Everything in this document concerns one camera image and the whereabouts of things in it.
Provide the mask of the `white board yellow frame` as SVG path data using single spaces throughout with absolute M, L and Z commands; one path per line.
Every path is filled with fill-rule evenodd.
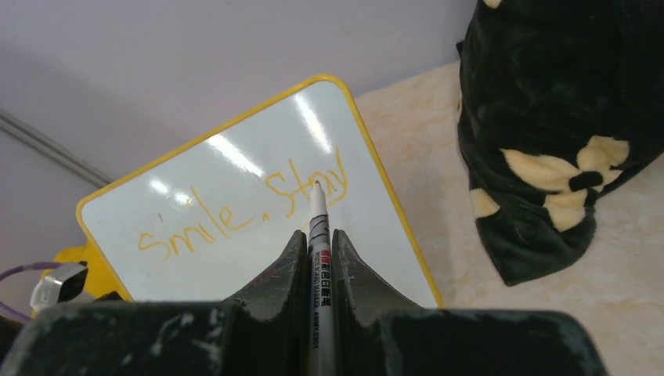
M 352 94 L 328 74 L 82 199 L 77 220 L 130 299 L 222 300 L 308 228 L 314 183 L 366 264 L 442 305 Z

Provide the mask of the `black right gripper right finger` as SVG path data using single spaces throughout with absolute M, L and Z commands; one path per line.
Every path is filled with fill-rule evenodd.
M 334 232 L 342 375 L 605 375 L 586 329 L 550 310 L 426 309 Z

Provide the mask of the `white marker pen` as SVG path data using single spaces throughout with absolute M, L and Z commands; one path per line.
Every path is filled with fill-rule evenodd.
M 311 192 L 308 252 L 311 267 L 309 373 L 336 375 L 336 329 L 329 215 L 319 181 Z

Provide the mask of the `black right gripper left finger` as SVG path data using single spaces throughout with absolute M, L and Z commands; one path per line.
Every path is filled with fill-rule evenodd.
M 305 235 L 221 301 L 64 303 L 27 324 L 4 375 L 303 375 Z

